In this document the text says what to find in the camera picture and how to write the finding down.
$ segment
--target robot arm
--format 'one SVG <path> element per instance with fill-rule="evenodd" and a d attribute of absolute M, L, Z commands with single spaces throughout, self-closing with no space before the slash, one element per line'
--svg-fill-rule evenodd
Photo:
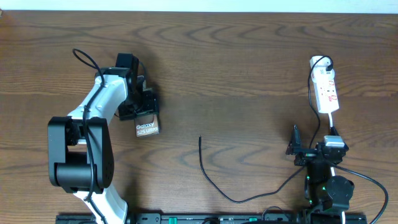
<path fill-rule="evenodd" d="M 97 223 L 103 223 L 101 219 L 104 219 L 106 223 L 124 224 L 127 217 L 127 203 L 112 184 L 114 159 L 108 124 L 115 111 L 119 110 L 121 120 L 134 119 L 139 126 L 141 118 L 152 123 L 158 120 L 156 96 L 145 87 L 145 77 L 137 76 L 138 66 L 139 61 L 133 54 L 119 54 L 115 67 L 101 69 L 104 85 L 93 99 L 85 118 L 96 171 L 92 203 L 84 200 L 91 184 L 88 153 L 70 151 L 68 146 L 86 144 L 84 107 L 102 85 L 100 75 L 96 74 L 93 89 L 75 110 L 66 117 L 53 117 L 49 122 L 50 181 L 82 199 L 95 215 Z M 155 131 L 151 129 L 150 134 L 157 133 L 158 126 Z"/>

